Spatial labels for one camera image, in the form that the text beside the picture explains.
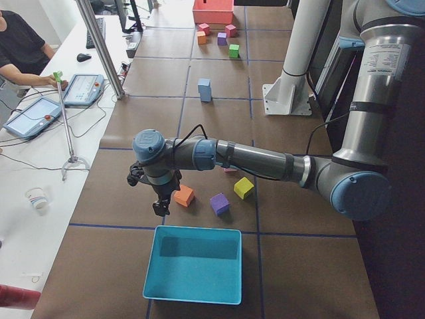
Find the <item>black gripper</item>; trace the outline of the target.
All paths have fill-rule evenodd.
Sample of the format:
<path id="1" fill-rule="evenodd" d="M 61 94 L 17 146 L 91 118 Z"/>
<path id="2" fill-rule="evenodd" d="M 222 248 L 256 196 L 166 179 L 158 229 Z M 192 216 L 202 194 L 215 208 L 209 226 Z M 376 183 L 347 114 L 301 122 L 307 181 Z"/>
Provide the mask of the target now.
<path id="1" fill-rule="evenodd" d="M 180 190 L 180 172 L 167 172 L 160 177 L 152 177 L 151 185 L 159 197 L 159 200 L 152 204 L 154 213 L 157 216 L 166 216 L 170 214 L 170 198 L 174 191 Z"/>

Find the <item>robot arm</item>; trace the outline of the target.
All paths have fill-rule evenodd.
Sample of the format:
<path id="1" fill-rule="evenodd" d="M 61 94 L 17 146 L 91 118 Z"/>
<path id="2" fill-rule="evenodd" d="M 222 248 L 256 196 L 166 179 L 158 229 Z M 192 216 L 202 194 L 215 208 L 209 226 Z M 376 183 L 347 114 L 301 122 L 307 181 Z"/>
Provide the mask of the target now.
<path id="1" fill-rule="evenodd" d="M 363 56 L 351 105 L 334 111 L 327 128 L 330 158 L 293 156 L 206 136 L 166 139 L 148 129 L 133 139 L 136 162 L 127 182 L 152 186 L 158 196 L 153 210 L 165 216 L 172 193 L 180 188 L 182 170 L 219 165 L 295 182 L 320 194 L 347 218 L 371 219 L 390 201 L 382 152 L 411 48 L 423 35 L 423 1 L 343 2 L 339 46 L 362 50 Z"/>

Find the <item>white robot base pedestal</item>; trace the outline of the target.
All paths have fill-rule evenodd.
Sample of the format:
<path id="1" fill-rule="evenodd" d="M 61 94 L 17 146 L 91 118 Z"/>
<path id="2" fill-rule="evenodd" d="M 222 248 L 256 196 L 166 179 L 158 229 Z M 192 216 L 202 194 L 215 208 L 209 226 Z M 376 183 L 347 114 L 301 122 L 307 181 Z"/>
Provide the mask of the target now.
<path id="1" fill-rule="evenodd" d="M 267 115 L 310 116 L 306 74 L 330 0 L 301 0 L 284 59 L 281 75 L 262 86 Z"/>

